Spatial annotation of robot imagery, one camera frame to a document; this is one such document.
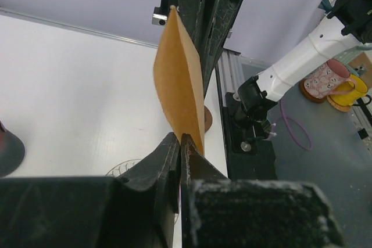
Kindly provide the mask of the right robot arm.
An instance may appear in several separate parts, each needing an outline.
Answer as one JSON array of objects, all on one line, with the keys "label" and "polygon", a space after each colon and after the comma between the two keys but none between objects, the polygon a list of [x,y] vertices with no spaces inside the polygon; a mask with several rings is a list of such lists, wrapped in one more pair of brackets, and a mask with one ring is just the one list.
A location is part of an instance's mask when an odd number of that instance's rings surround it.
[{"label": "right robot arm", "polygon": [[[243,0],[178,0],[180,16],[200,56],[202,91]],[[337,0],[328,15],[296,47],[239,90],[243,112],[266,118],[297,82],[342,51],[371,42],[371,0]]]}]

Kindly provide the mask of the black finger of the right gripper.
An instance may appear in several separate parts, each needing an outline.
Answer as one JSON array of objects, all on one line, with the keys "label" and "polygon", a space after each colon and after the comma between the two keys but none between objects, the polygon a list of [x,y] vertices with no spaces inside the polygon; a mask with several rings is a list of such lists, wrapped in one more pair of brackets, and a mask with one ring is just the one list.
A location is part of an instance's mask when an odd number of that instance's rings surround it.
[{"label": "black finger of the right gripper", "polygon": [[178,0],[178,13],[199,53],[201,62],[205,52],[203,50],[206,38],[205,6],[206,0]]},{"label": "black finger of the right gripper", "polygon": [[202,23],[203,93],[208,90],[212,71],[223,51],[243,0],[205,0]]}]

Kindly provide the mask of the clear ribbed glass dripper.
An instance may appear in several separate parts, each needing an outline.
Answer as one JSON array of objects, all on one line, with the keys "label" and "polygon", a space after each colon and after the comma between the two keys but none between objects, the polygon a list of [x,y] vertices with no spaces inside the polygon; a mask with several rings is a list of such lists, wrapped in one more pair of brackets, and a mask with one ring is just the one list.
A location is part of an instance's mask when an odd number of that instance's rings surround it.
[{"label": "clear ribbed glass dripper", "polygon": [[131,169],[134,165],[139,163],[141,159],[131,159],[124,162],[119,163],[118,165],[112,167],[107,173],[106,176],[109,177],[118,177],[122,175],[122,173]]}]

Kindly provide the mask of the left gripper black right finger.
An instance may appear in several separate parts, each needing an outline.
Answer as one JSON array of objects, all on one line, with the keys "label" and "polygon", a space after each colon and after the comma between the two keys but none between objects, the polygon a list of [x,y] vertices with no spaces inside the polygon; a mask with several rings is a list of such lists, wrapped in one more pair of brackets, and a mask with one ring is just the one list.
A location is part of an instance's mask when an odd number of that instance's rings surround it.
[{"label": "left gripper black right finger", "polygon": [[180,159],[183,247],[344,247],[316,185],[228,179],[188,134]]}]

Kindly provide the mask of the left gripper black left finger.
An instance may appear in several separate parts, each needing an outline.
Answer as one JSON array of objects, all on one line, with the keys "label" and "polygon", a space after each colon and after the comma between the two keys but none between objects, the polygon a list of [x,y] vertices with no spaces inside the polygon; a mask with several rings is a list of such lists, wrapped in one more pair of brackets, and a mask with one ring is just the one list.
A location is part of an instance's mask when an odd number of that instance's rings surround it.
[{"label": "left gripper black left finger", "polygon": [[2,247],[172,247],[180,144],[169,133],[124,173],[1,180]]}]

